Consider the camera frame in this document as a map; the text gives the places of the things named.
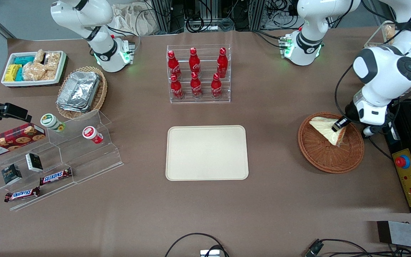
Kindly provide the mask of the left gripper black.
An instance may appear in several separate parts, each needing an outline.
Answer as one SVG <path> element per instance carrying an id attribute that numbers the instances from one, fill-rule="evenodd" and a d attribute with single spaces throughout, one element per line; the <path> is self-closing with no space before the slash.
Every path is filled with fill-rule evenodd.
<path id="1" fill-rule="evenodd" d="M 361 124 L 359 111 L 352 101 L 345 107 L 345 116 L 342 116 L 334 122 L 332 125 L 332 130 L 339 131 L 350 123 Z"/>

